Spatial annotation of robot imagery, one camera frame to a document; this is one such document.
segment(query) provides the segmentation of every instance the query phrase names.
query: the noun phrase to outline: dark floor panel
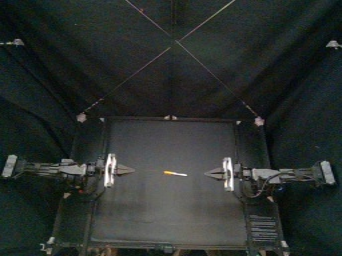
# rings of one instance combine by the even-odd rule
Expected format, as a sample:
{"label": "dark floor panel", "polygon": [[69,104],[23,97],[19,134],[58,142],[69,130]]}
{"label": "dark floor panel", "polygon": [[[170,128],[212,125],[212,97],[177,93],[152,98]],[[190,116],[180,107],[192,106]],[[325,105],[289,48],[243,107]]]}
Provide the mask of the dark floor panel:
{"label": "dark floor panel", "polygon": [[108,151],[136,173],[117,178],[100,199],[92,241],[243,246],[240,203],[202,175],[234,155],[232,125],[121,121],[110,127]]}

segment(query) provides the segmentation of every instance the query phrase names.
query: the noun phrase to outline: robotic arm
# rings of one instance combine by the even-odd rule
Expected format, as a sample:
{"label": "robotic arm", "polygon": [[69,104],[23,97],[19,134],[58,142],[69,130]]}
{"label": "robotic arm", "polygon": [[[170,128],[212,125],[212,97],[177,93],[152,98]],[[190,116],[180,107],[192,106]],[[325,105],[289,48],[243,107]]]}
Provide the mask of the robotic arm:
{"label": "robotic arm", "polygon": [[233,178],[247,182],[252,188],[248,198],[259,197],[267,192],[269,185],[279,186],[284,183],[307,182],[315,186],[335,185],[335,178],[327,161],[319,161],[309,168],[300,169],[256,169],[245,168],[240,164],[232,167],[230,158],[222,159],[222,168],[216,168],[204,173],[205,176],[224,181],[224,190],[233,191]]}

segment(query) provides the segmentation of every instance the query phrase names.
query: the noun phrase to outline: cigarette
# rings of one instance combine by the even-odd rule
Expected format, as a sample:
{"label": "cigarette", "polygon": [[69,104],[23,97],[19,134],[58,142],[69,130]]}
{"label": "cigarette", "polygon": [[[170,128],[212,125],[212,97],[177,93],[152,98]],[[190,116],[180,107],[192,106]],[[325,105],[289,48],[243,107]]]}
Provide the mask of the cigarette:
{"label": "cigarette", "polygon": [[184,173],[177,173],[177,172],[169,172],[169,171],[164,171],[164,174],[165,175],[176,175],[176,176],[186,176],[186,174],[184,174]]}

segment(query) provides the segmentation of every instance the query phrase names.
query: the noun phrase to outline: cable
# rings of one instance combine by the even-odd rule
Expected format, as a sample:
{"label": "cable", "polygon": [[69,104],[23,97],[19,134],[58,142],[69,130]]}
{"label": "cable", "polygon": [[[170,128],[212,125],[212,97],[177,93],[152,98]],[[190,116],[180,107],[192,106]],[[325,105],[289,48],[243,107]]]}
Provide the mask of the cable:
{"label": "cable", "polygon": [[236,0],[229,1],[180,39],[181,42]]}
{"label": "cable", "polygon": [[134,77],[134,76],[144,70],[144,68],[145,68],[152,62],[154,62],[154,61],[161,57],[161,55],[164,55],[164,53],[165,53],[169,49],[170,49],[170,47],[165,48],[165,50],[164,50],[161,53],[158,53],[157,56],[156,56],[152,60],[149,60],[149,61],[144,64],[144,66],[142,66],[141,68],[138,68],[138,69],[132,73],[132,75],[130,75],[129,77],[126,77],[126,78],[112,88],[112,90],[109,90],[109,92],[106,92],[106,94],[105,94],[97,101],[94,101],[94,102],[92,103],[92,105],[90,105],[88,108],[85,108],[85,109],[82,110],[81,113],[88,112],[88,111],[104,100],[104,98],[106,98],[106,97],[121,87],[121,85],[122,85],[128,80],[130,80],[130,78]]}
{"label": "cable", "polygon": [[234,92],[229,89],[228,85],[217,78],[217,76],[212,73],[212,71],[208,69],[208,67],[200,62],[200,60],[196,58],[196,56],[189,52],[189,50],[184,47],[184,45],[180,43],[180,41],[174,41],[176,44],[182,48],[182,50],[188,53],[188,55],[193,58],[193,60],[198,63],[198,65],[206,70],[206,72],[210,74],[210,76],[216,79],[216,81],[224,86],[226,91],[232,94],[232,96],[241,102],[243,106],[249,110],[249,112],[253,114],[255,117],[259,117],[259,114],[255,112],[255,110],[251,108],[251,106],[244,102],[244,100],[234,94]]}
{"label": "cable", "polygon": [[256,197],[259,197],[259,196],[261,195],[261,193],[264,192],[264,187],[265,187],[267,183],[269,182],[269,180],[273,179],[275,177],[280,176],[280,175],[291,174],[291,173],[292,173],[292,171],[288,171],[288,172],[279,172],[279,173],[276,173],[275,175],[269,176],[269,177],[265,179],[265,181],[263,182],[261,189],[260,189],[259,192],[257,192],[255,195],[252,195],[252,196],[249,196],[249,195],[247,195],[247,194],[244,193],[244,185],[243,185],[243,186],[241,186],[243,195],[244,195],[247,198],[256,198]]}

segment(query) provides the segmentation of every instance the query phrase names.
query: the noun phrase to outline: black fabric wall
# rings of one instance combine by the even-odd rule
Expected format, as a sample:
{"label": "black fabric wall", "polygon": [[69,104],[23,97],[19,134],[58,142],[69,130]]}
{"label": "black fabric wall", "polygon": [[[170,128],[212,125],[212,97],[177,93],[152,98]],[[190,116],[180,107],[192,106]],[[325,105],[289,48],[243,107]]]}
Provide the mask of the black fabric wall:
{"label": "black fabric wall", "polygon": [[[342,51],[327,51],[309,75],[268,118],[273,166],[309,167],[328,160],[342,179]],[[342,191],[291,185],[280,200],[287,240],[295,255],[340,255]]]}
{"label": "black fabric wall", "polygon": [[[1,39],[17,38],[0,24]],[[67,157],[74,121],[38,59],[22,47],[0,47],[0,168],[6,156],[54,162]],[[39,255],[51,231],[58,185],[25,178],[0,181],[0,255]]]}

